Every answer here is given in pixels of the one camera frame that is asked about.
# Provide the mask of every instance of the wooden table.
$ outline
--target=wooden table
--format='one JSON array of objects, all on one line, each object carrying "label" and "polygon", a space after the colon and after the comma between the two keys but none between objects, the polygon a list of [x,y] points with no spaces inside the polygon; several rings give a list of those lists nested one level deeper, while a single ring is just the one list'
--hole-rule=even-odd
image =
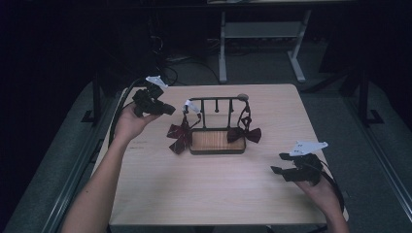
[{"label": "wooden table", "polygon": [[[170,125],[180,124],[180,111],[193,97],[249,95],[251,129],[261,128],[258,144],[247,141],[243,154],[177,155],[168,148]],[[159,100],[173,105],[173,116],[148,125],[126,150],[110,224],[227,225],[323,223],[325,217],[295,186],[275,175],[271,165],[293,165],[279,157],[297,140],[317,142],[296,88],[291,84],[173,86]],[[234,102],[232,126],[243,109]],[[225,127],[227,112],[205,104],[208,127]],[[196,120],[189,114],[189,123]],[[104,156],[108,137],[96,166]],[[319,150],[316,155],[323,161]]]}]

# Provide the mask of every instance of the white plastic part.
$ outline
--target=white plastic part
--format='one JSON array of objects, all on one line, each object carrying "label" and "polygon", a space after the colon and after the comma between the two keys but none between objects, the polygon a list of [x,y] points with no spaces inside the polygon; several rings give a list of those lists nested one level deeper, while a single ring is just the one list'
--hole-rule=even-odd
[{"label": "white plastic part", "polygon": [[313,143],[313,142],[296,141],[296,144],[294,145],[292,151],[290,152],[290,156],[306,155],[310,152],[323,149],[327,146],[328,144],[326,142]]},{"label": "white plastic part", "polygon": [[167,88],[168,85],[163,82],[160,76],[147,76],[146,80],[150,83],[156,84],[162,88]]},{"label": "white plastic part", "polygon": [[200,114],[199,108],[193,104],[193,102],[187,100],[185,105],[187,105],[190,109],[192,109],[196,114]]}]

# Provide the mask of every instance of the person's right arm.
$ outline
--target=person's right arm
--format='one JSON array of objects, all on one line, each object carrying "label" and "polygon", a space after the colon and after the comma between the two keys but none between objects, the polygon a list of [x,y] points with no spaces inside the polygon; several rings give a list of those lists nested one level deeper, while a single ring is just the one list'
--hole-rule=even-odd
[{"label": "person's right arm", "polygon": [[315,186],[307,182],[295,182],[303,192],[312,199],[326,217],[327,229],[333,233],[348,233],[349,226],[340,210],[339,201],[333,191],[332,185],[321,177]]}]

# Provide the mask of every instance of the gray carpet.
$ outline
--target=gray carpet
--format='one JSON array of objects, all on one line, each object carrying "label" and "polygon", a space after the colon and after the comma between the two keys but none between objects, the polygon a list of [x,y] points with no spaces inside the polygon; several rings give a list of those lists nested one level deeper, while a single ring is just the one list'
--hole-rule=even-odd
[{"label": "gray carpet", "polygon": [[[227,58],[227,84],[240,83],[293,83],[304,89],[319,83],[328,74],[319,74],[318,69],[326,44],[303,45],[299,62],[307,77],[306,83],[298,83],[292,72],[285,48],[272,52],[256,52]],[[185,60],[170,66],[179,74],[176,85],[218,84],[218,58],[211,55],[206,60]],[[166,71],[171,79],[174,73]],[[365,139],[363,128],[354,117],[352,105],[356,97],[344,99],[337,89],[341,82],[334,83],[314,94],[302,94],[301,98],[319,141],[326,141],[324,149],[327,162],[334,177],[346,196],[351,232],[412,232],[412,223],[402,210],[374,150]],[[385,124],[372,125],[370,131],[376,136],[383,150],[390,156],[395,170],[405,187],[412,190],[409,164],[412,164],[412,133],[392,110],[385,94],[378,87],[370,88],[369,107],[379,112]],[[106,114],[112,115],[113,102],[106,100]],[[104,138],[110,118],[104,118],[96,127],[82,123],[85,111],[92,108],[91,86],[79,96],[62,124],[58,134],[39,167],[36,176],[21,198],[5,232],[41,232],[52,207],[78,154],[84,149],[86,137]],[[91,173],[89,164],[80,181],[80,188]],[[308,232],[314,225],[272,226],[275,232]],[[190,232],[188,227],[114,227],[114,232]],[[256,232],[256,228],[239,226],[223,232]]]}]

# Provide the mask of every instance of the dark background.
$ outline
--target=dark background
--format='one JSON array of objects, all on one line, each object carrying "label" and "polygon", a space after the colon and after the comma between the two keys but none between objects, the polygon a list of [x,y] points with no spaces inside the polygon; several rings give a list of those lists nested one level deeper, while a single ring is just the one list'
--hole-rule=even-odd
[{"label": "dark background", "polygon": [[[0,4],[3,229],[73,102],[96,73],[105,93],[114,95],[136,77],[155,72],[158,57],[151,52],[150,34],[162,36],[166,50],[202,55],[205,39],[218,38],[220,16],[166,11],[149,24],[153,12],[99,10],[105,1]],[[411,12],[410,1],[402,0],[320,7],[313,12],[305,37],[329,41],[322,72],[360,65],[410,128]]]}]

